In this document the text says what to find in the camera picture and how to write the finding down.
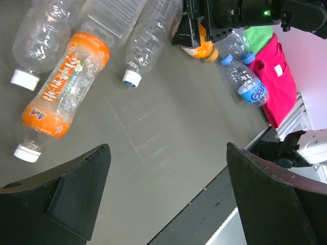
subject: green cloth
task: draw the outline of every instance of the green cloth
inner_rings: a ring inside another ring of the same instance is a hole
[[[272,27],[250,27],[245,30],[251,51],[256,55],[271,39]]]

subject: clear plastic bottle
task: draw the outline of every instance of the clear plastic bottle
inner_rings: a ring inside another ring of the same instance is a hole
[[[233,29],[232,33],[223,39],[223,44],[235,55],[242,55],[250,51],[250,44],[243,28]]]
[[[147,0],[88,0],[78,25],[87,22],[109,32],[111,45],[122,46],[131,34]]]
[[[234,60],[231,54],[220,63],[226,68],[232,86],[246,103],[256,108],[267,103],[269,100],[267,88],[246,65]]]
[[[13,44],[19,63],[11,83],[34,90],[39,74],[52,70],[62,56],[86,0],[34,0]]]
[[[245,52],[241,55],[241,59],[243,64],[245,64],[246,66],[248,66],[249,64],[251,64],[253,61],[255,61],[255,55],[252,51],[249,52]]]
[[[137,87],[154,67],[177,15],[181,18],[182,0],[149,0],[145,5],[126,51],[126,85]]]
[[[61,60],[26,107],[22,115],[25,139],[16,149],[16,157],[35,162],[45,145],[54,138],[61,138],[69,130],[80,103],[108,61],[110,50],[120,38],[130,34],[134,17],[124,24],[121,22],[120,31],[117,31],[120,14],[128,10],[121,7],[112,13],[110,6],[113,2],[93,1],[93,7],[97,6],[98,12],[92,8],[84,16]],[[131,0],[116,2],[132,4]]]

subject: blue bottle cap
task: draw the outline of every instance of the blue bottle cap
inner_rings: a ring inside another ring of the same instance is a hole
[[[227,55],[225,58],[223,58],[220,63],[223,65],[223,66],[226,66],[228,65],[232,60],[233,60],[233,56],[231,54]]]
[[[243,64],[251,64],[255,60],[255,55],[252,51],[242,54],[241,59]]]

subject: white wall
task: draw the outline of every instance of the white wall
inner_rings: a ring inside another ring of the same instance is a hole
[[[273,27],[314,130],[327,128],[327,40],[292,28]]]

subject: gray table surface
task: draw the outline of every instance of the gray table surface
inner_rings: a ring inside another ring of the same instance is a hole
[[[12,43],[29,7],[26,0],[0,1],[0,186],[109,144],[111,167],[88,244],[146,244],[226,166],[228,141],[246,146],[267,124],[235,95],[221,67],[166,43],[138,89],[121,82],[111,59],[66,136],[36,163],[23,162],[13,156],[20,117],[46,78],[35,92],[10,84]]]

